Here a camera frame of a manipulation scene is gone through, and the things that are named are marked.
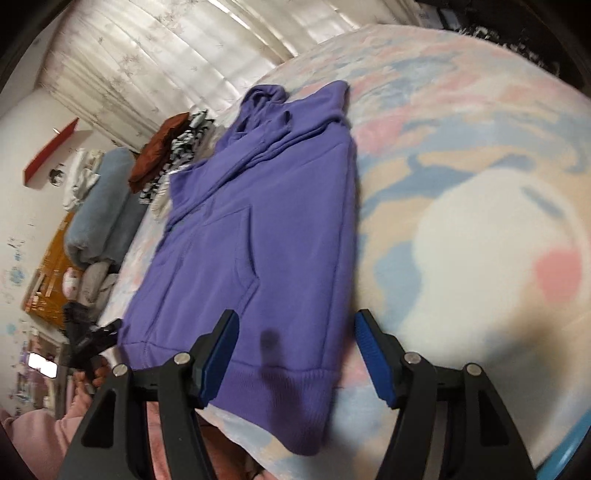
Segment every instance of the bed sheet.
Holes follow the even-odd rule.
[[[329,40],[260,83],[293,100],[337,79],[350,84],[358,148],[354,308],[434,364],[482,364],[539,464],[589,408],[591,102],[497,46],[389,25]],[[123,315],[162,230],[146,215],[102,323]],[[214,406],[202,415],[280,480],[365,480],[397,413],[351,339],[318,455]]]

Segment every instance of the pink clothing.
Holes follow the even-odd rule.
[[[6,410],[0,408],[0,421],[12,440],[17,452],[38,480],[56,480],[66,450],[80,425],[82,417],[90,406],[88,395],[77,395],[61,419],[55,420],[47,410],[34,410],[14,419]],[[170,480],[168,464],[162,441],[158,404],[148,403],[148,432],[150,449],[157,480]],[[223,480],[242,480],[243,450],[228,441],[218,429],[202,427],[203,438],[218,478]],[[257,476],[256,480],[276,480],[268,472]]]
[[[0,421],[12,444],[38,480],[56,480],[90,397],[77,395],[68,413],[55,420],[47,410],[34,410],[14,419],[0,409]]]

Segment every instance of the purple hoodie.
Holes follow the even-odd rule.
[[[355,147],[345,82],[285,103],[253,87],[208,161],[171,176],[173,210],[119,335],[161,365],[225,309],[240,335],[214,405],[287,449],[320,448],[349,326]]]

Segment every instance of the white curtain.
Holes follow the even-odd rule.
[[[275,66],[370,23],[416,24],[412,0],[79,0],[40,83],[136,150],[169,116],[216,116]]]

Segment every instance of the wooden furniture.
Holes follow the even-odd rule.
[[[72,264],[64,252],[64,234],[73,216],[74,212],[68,213],[58,227],[23,301],[25,312],[58,328],[64,326],[62,308],[68,302],[61,288],[64,273],[72,267],[82,276],[82,271]]]

